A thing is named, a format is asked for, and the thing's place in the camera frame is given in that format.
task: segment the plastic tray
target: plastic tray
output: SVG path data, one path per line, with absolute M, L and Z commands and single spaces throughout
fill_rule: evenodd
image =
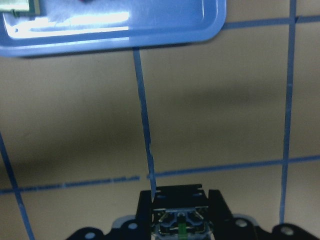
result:
M 204 41 L 226 18 L 226 0 L 41 0 L 40 8 L 40 16 L 0 15 L 0 55 Z

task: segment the blue tray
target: blue tray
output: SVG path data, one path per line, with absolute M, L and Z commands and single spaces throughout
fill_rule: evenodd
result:
M 41 0 L 40 7 L 40 16 L 0 15 L 0 55 L 204 41 L 226 19 L 226 0 Z

